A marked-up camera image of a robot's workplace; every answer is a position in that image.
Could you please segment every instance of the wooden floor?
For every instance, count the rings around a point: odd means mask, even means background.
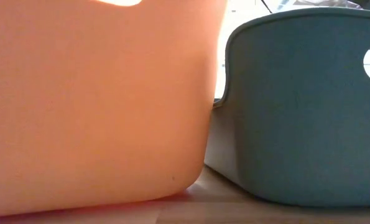
[[[30,224],[370,224],[370,208],[315,209],[263,202],[209,168],[182,194],[152,202],[61,210],[0,218]]]

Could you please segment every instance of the gray plastic bin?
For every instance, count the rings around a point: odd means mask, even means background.
[[[370,11],[312,8],[238,27],[205,163],[259,197],[370,205]]]

